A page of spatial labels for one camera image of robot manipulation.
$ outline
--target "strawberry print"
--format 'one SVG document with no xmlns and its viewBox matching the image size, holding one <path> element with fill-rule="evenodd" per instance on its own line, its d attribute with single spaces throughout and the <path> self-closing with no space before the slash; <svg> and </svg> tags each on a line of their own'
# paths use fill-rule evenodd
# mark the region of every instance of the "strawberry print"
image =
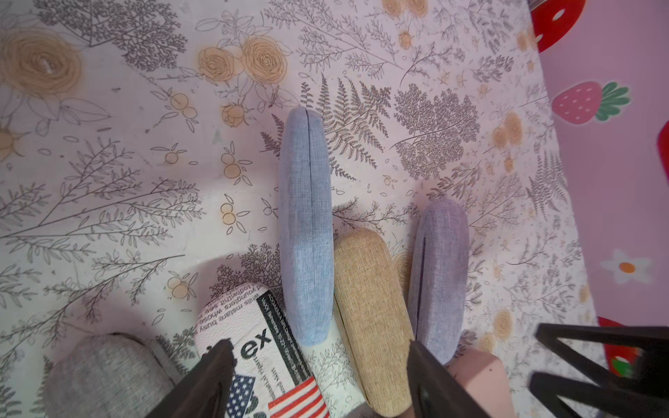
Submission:
<svg viewBox="0 0 669 418">
<path fill-rule="evenodd" d="M 669 122 L 664 125 L 658 136 L 658 150 L 660 151 L 660 160 L 662 160 L 664 172 L 669 179 Z"/>
<path fill-rule="evenodd" d="M 539 52 L 562 39 L 581 17 L 584 7 L 585 0 L 547 0 L 532 9 Z"/>
<path fill-rule="evenodd" d="M 592 118 L 605 122 L 620 113 L 620 106 L 630 102 L 625 96 L 627 87 L 610 82 L 603 88 L 598 82 L 584 82 L 561 92 L 553 99 L 553 112 L 574 125 L 582 125 Z"/>
</svg>

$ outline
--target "leaf print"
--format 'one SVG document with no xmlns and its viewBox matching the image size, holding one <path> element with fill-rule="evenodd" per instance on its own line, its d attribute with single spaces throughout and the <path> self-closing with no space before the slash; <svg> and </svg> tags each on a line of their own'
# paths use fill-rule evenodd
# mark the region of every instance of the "leaf print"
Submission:
<svg viewBox="0 0 669 418">
<path fill-rule="evenodd" d="M 467 12 L 472 27 L 493 54 L 497 54 L 503 43 L 511 39 L 513 26 L 508 13 L 504 9 L 497 13 L 490 0 L 471 1 Z"/>
<path fill-rule="evenodd" d="M 493 59 L 492 56 L 481 57 L 478 60 L 479 67 L 472 69 L 472 76 L 475 80 L 487 83 L 491 80 L 502 81 L 502 71 L 509 72 L 513 68 L 513 57 L 498 56 Z"/>
<path fill-rule="evenodd" d="M 260 247 L 251 244 L 248 252 L 240 256 L 240 260 L 241 270 L 225 264 L 218 267 L 217 281 L 211 287 L 211 298 L 216 299 L 246 282 L 262 283 L 272 291 L 277 303 L 283 308 L 279 245 L 277 244 L 273 250 L 267 243 L 261 244 Z"/>
<path fill-rule="evenodd" d="M 464 163 L 453 169 L 451 177 L 440 177 L 437 187 L 432 187 L 432 191 L 427 194 L 430 200 L 441 199 L 449 191 L 451 196 L 461 199 L 465 192 L 471 189 L 481 177 L 481 168 L 478 163 L 474 168 L 468 168 Z"/>
<path fill-rule="evenodd" d="M 186 38 L 168 3 L 156 0 L 35 0 L 37 16 L 47 26 L 63 25 L 88 47 L 113 43 L 126 62 L 143 71 L 176 68 Z"/>
<path fill-rule="evenodd" d="M 342 387 L 355 384 L 355 375 L 346 353 L 344 342 L 338 338 L 330 348 L 320 352 L 312 351 L 306 359 L 309 368 L 318 376 L 318 386 L 321 392 L 331 387 Z"/>
<path fill-rule="evenodd" d="M 37 278 L 40 272 L 32 269 L 21 271 L 16 264 L 6 267 L 0 272 L 0 306 L 7 309 L 7 301 L 11 300 L 18 308 L 22 308 L 21 299 L 32 300 L 37 293 L 31 292 L 30 287 L 22 287 L 24 278 L 32 279 L 39 283 Z"/>
<path fill-rule="evenodd" d="M 462 142 L 476 140 L 478 111 L 468 96 L 462 103 L 451 90 L 430 100 L 415 84 L 395 95 L 396 119 L 409 137 L 395 143 L 402 166 L 418 180 L 439 177 L 446 164 L 462 157 Z"/>
<path fill-rule="evenodd" d="M 50 204 L 47 200 L 50 195 L 42 193 L 43 186 L 22 187 L 18 194 L 8 192 L 11 200 L 4 209 L 0 208 L 0 225 L 5 221 L 9 232 L 0 239 L 5 240 L 5 245 L 12 246 L 11 252 L 25 251 L 28 262 L 39 256 L 46 264 L 51 264 L 52 260 L 84 262 L 95 252 L 90 248 L 91 244 L 103 238 L 133 247 L 138 243 L 158 245 L 171 237 L 166 227 L 174 228 L 204 214 L 202 208 L 197 207 L 201 201 L 194 184 L 160 179 L 151 191 L 141 193 L 142 182 L 137 179 L 140 170 L 125 168 L 133 152 L 119 149 L 117 140 L 103 142 L 98 139 L 96 147 L 88 141 L 84 144 L 86 150 L 78 151 L 78 159 L 70 161 L 73 174 L 61 183 L 60 198 L 51 204 L 49 212 L 36 225 L 26 227 L 25 221 L 41 215 L 40 207 Z M 100 199 L 99 203 L 53 219 L 56 209 L 71 207 L 91 197 Z M 98 213 L 97 221 L 90 219 L 95 212 Z M 65 222 L 86 215 L 85 222 L 77 228 L 71 228 Z M 40 233 L 39 229 L 47 225 L 57 225 L 60 229 Z M 82 239 L 89 242 L 76 242 Z"/>
<path fill-rule="evenodd" d="M 520 215 L 516 210 L 516 199 L 524 197 L 522 185 L 517 174 L 504 176 L 497 180 L 491 190 L 485 191 L 478 198 L 468 196 L 465 210 L 478 208 L 477 218 L 470 222 L 478 235 L 485 236 L 489 231 L 502 225 L 518 225 Z"/>
</svg>

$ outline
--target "white daisy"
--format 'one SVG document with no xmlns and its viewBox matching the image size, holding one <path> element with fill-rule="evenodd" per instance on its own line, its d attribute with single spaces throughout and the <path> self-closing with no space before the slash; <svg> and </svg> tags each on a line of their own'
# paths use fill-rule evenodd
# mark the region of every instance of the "white daisy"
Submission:
<svg viewBox="0 0 669 418">
<path fill-rule="evenodd" d="M 621 249 L 615 249 L 613 259 L 601 262 L 601 266 L 613 272 L 616 283 L 622 284 L 635 279 L 648 284 L 653 280 L 646 271 L 650 267 L 650 258 L 630 258 Z"/>
</svg>

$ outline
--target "orange flower print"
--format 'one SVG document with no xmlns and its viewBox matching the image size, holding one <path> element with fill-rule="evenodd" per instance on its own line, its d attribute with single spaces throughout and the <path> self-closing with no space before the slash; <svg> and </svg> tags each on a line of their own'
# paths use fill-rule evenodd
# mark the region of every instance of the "orange flower print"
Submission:
<svg viewBox="0 0 669 418">
<path fill-rule="evenodd" d="M 409 49 L 411 48 L 411 40 L 412 36 L 409 34 L 409 32 L 404 31 L 399 34 L 399 47 L 402 49 Z"/>
<path fill-rule="evenodd" d="M 392 17 L 399 17 L 404 11 L 404 2 L 402 0 L 381 0 L 383 10 Z"/>
<path fill-rule="evenodd" d="M 221 117 L 223 118 L 223 122 L 232 128 L 236 128 L 242 122 L 246 122 L 244 120 L 244 107 L 239 104 L 224 106 L 221 111 Z"/>
<path fill-rule="evenodd" d="M 407 8 L 416 17 L 425 17 L 427 15 L 427 0 L 406 0 Z"/>
<path fill-rule="evenodd" d="M 520 145 L 522 142 L 522 122 L 517 114 L 510 112 L 504 119 L 504 126 L 508 131 L 509 141 L 513 145 Z"/>
<path fill-rule="evenodd" d="M 506 309 L 497 312 L 492 326 L 495 336 L 502 341 L 506 341 L 513 331 L 513 317 L 511 316 L 511 312 Z"/>
<path fill-rule="evenodd" d="M 77 51 L 44 29 L 12 29 L 0 38 L 0 80 L 30 96 L 67 92 L 79 81 Z"/>
<path fill-rule="evenodd" d="M 518 48 L 520 48 L 522 52 L 525 52 L 527 50 L 529 42 L 527 41 L 527 36 L 525 36 L 525 32 L 520 32 L 516 36 L 516 42 L 518 43 Z"/>
<path fill-rule="evenodd" d="M 197 57 L 199 69 L 208 80 L 226 82 L 244 70 L 242 63 L 231 53 L 216 47 L 205 48 Z"/>
<path fill-rule="evenodd" d="M 248 76 L 261 84 L 277 84 L 286 76 L 288 62 L 279 44 L 268 36 L 250 37 L 242 46 Z"/>
<path fill-rule="evenodd" d="M 26 134 L 15 134 L 9 128 L 0 128 L 0 161 L 6 160 L 12 153 L 23 156 L 16 151 L 16 142 Z"/>
</svg>

